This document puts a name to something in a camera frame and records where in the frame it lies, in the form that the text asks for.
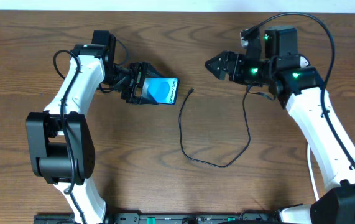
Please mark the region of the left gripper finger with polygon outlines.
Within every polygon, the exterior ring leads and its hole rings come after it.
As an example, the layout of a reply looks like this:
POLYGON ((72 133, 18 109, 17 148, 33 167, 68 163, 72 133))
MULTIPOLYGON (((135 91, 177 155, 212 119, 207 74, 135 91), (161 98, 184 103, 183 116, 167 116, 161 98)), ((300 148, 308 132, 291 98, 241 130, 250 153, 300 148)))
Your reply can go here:
POLYGON ((145 78, 165 78, 151 63, 144 63, 145 78))
POLYGON ((146 98, 143 96, 137 96, 135 98, 135 104, 137 105, 159 105, 153 98, 146 98))

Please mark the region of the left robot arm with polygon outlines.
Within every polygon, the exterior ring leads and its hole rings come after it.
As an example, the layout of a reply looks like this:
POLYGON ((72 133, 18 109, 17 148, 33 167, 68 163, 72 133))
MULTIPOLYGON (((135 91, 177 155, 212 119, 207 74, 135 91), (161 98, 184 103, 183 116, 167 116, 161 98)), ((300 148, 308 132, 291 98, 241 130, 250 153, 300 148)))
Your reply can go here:
POLYGON ((156 103, 151 96, 136 96, 136 90, 162 74, 147 62, 127 68, 114 63, 116 42, 109 31, 96 30, 91 43, 69 50, 70 68, 55 98, 42 112, 29 113, 25 123, 32 171, 63 194, 74 223, 106 219, 106 202, 92 178, 96 156, 86 122, 95 92, 108 85, 107 91, 119 92, 126 103, 156 103))

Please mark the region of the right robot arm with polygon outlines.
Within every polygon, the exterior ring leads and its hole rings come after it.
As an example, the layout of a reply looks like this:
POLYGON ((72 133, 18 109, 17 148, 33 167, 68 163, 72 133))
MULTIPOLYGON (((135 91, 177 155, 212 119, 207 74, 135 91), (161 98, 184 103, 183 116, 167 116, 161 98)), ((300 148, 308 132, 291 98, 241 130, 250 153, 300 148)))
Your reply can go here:
POLYGON ((216 78, 269 87, 301 129, 321 170, 324 196, 277 213, 284 223, 355 223, 355 146, 339 122, 316 68, 298 52, 297 30, 274 26, 241 32, 245 54, 223 51, 206 61, 216 78))

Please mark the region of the blue Galaxy smartphone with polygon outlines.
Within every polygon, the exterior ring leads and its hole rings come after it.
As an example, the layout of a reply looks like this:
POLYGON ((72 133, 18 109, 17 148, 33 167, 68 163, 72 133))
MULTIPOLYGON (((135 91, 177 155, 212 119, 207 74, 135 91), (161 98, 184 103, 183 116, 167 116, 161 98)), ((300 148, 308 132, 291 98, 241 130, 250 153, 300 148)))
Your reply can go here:
POLYGON ((177 78, 146 78, 141 96, 158 104, 174 105, 179 83, 177 78))

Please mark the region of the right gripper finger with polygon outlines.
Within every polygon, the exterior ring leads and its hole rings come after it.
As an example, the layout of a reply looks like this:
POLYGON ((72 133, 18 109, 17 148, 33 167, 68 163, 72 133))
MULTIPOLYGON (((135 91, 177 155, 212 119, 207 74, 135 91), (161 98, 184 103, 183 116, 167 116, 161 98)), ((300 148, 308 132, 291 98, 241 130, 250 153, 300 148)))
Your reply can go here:
POLYGON ((222 51, 217 56, 207 60, 205 62, 205 68, 208 70, 226 70, 228 54, 228 51, 222 51))
POLYGON ((226 72, 220 66, 207 64, 206 69, 211 72, 218 80, 225 80, 226 72))

